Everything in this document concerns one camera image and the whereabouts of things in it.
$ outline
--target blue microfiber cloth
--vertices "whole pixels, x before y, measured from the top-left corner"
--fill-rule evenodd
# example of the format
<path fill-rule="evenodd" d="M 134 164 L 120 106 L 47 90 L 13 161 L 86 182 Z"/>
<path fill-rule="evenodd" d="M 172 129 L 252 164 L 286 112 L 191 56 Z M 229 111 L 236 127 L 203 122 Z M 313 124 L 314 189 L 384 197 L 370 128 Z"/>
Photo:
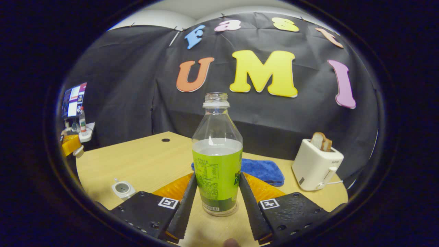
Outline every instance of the blue microfiber cloth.
<path fill-rule="evenodd" d="M 241 171 L 257 177 L 273 186 L 284 185 L 285 177 L 276 163 L 271 160 L 242 159 Z"/>

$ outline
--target monitor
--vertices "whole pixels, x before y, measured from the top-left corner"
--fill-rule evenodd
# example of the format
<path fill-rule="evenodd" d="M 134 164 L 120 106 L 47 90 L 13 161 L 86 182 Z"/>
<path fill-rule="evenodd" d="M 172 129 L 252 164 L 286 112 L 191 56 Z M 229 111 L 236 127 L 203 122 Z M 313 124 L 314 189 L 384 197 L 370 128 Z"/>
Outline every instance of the monitor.
<path fill-rule="evenodd" d="M 62 118 L 79 117 L 86 87 L 87 82 L 65 91 L 61 107 Z"/>

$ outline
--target table surface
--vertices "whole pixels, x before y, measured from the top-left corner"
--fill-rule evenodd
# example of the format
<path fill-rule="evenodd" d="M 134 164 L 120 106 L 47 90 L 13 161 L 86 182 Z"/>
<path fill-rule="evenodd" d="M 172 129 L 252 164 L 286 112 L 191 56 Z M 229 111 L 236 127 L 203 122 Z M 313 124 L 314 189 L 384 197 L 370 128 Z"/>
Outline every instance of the table surface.
<path fill-rule="evenodd" d="M 243 158 L 274 161 L 285 176 L 283 186 L 277 187 L 290 194 L 300 192 L 326 211 L 348 201 L 343 183 L 326 185 L 317 191 L 303 191 L 291 170 L 292 160 L 282 160 L 243 153 Z M 153 192 L 191 172 L 192 142 L 190 138 L 161 133 L 112 146 L 86 151 L 76 159 L 79 179 L 91 199 L 111 210 L 122 203 L 112 190 L 114 178 L 129 182 L 136 191 Z M 331 182 L 339 181 L 335 174 Z M 241 246 L 259 246 L 253 239 L 241 192 L 237 197 L 238 210 L 228 217 L 215 217 L 202 209 L 197 189 L 187 230 L 179 244 L 188 246 L 222 246 L 224 240 L 235 238 Z"/>

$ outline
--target water bottle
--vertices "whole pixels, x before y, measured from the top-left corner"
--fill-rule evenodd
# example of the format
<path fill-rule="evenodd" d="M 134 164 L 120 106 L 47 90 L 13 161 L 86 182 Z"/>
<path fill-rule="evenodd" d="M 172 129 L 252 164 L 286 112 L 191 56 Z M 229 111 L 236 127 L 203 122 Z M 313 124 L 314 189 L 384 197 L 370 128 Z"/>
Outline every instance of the water bottle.
<path fill-rule="evenodd" d="M 205 115 L 192 137 L 194 170 L 203 209 L 214 216 L 236 210 L 242 136 L 230 119 L 226 93 L 207 93 Z"/>
<path fill-rule="evenodd" d="M 81 112 L 79 113 L 79 126 L 81 127 L 81 135 L 87 135 L 87 127 L 85 125 L 85 112 L 83 106 L 81 106 Z"/>

